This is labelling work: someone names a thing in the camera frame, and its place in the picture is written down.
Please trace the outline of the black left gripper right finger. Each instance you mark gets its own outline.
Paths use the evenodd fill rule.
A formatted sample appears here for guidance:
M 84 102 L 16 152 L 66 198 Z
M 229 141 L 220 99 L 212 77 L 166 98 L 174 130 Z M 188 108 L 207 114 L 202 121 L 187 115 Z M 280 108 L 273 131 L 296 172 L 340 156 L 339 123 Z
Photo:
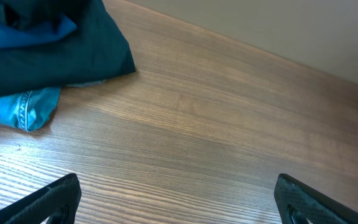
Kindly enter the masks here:
M 283 224 L 352 224 L 358 212 L 288 174 L 279 174 L 274 198 Z

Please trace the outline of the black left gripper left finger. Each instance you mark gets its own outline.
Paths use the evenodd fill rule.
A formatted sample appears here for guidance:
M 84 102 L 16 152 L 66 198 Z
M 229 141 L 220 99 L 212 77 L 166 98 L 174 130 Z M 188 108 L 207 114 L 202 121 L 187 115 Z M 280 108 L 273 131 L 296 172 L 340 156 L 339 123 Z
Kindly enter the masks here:
M 0 210 L 0 223 L 73 224 L 81 198 L 76 174 L 48 184 Z

